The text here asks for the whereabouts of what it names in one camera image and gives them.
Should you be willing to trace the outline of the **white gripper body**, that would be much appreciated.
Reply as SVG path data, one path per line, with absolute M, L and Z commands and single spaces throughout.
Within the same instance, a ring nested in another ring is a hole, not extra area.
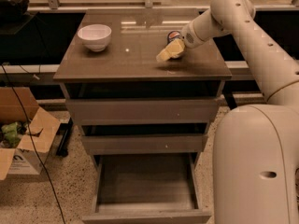
M 185 46 L 194 49 L 206 43 L 213 35 L 213 21 L 211 17 L 197 17 L 186 24 L 181 35 Z

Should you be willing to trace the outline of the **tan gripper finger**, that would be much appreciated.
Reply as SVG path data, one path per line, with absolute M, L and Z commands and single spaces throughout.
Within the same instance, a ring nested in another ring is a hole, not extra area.
M 181 39 L 171 41 L 160 53 L 156 56 L 158 62 L 165 62 L 170 59 L 179 58 L 185 50 L 185 44 Z

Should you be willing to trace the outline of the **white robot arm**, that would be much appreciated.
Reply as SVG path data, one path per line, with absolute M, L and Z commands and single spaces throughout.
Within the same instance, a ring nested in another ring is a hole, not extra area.
M 249 0 L 211 0 L 156 59 L 233 36 L 265 102 L 231 110 L 215 132 L 215 224 L 299 224 L 299 64 L 254 16 Z

